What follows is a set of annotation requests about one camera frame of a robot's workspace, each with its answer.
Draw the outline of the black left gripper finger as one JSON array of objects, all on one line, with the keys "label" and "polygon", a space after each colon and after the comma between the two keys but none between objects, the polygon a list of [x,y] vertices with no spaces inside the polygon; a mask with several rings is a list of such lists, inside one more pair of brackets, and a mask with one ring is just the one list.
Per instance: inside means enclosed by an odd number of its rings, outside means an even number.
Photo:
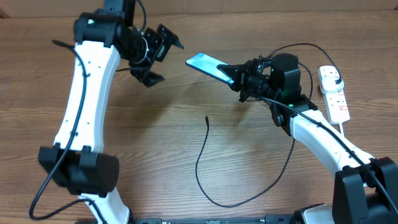
[{"label": "black left gripper finger", "polygon": [[174,34],[171,30],[166,28],[163,24],[159,24],[157,28],[157,33],[162,36],[162,38],[165,40],[165,49],[169,50],[172,45],[184,49],[184,46],[181,44],[178,36]]},{"label": "black left gripper finger", "polygon": [[149,70],[133,71],[133,76],[137,78],[146,87],[152,87],[155,84],[162,82],[165,78]]}]

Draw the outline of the blue Galaxy smartphone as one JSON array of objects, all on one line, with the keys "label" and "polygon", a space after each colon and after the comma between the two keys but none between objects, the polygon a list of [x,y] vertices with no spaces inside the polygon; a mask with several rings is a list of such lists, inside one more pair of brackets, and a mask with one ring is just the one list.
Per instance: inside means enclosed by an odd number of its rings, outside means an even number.
[{"label": "blue Galaxy smartphone", "polygon": [[185,61],[185,64],[227,85],[234,83],[233,79],[217,68],[219,65],[228,65],[202,52]]}]

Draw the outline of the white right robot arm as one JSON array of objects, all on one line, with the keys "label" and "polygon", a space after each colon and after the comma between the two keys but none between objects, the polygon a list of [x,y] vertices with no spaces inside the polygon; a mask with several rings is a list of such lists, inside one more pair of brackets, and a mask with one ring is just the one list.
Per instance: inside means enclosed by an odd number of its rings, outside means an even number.
[{"label": "white right robot arm", "polygon": [[217,65],[240,100],[270,104],[276,126],[309,148],[334,176],[333,202],[301,208],[295,223],[397,223],[397,164],[360,150],[329,124],[300,86],[297,56]]}]

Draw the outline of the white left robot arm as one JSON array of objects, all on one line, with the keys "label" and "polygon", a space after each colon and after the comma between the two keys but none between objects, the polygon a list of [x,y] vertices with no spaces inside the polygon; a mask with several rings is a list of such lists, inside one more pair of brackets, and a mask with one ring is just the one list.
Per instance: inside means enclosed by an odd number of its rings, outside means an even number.
[{"label": "white left robot arm", "polygon": [[163,25],[157,29],[133,24],[136,0],[106,1],[101,9],[84,12],[73,26],[75,56],[70,95],[53,146],[41,147],[38,160],[47,180],[66,188],[85,203],[95,223],[132,223],[116,184],[119,160],[104,150],[104,118],[113,76],[121,60],[127,71],[147,87],[163,77],[151,71],[178,37]]}]

